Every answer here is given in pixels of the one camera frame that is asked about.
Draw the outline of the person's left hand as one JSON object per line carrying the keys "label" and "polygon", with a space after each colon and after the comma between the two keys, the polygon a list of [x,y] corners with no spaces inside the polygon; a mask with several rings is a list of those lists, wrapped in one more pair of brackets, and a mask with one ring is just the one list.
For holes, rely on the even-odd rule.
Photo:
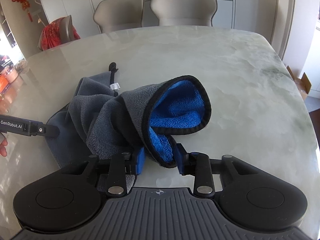
{"label": "person's left hand", "polygon": [[8,145],[8,141],[6,137],[2,133],[0,133],[0,154],[3,157],[7,156],[7,150],[6,150],[7,145]]}

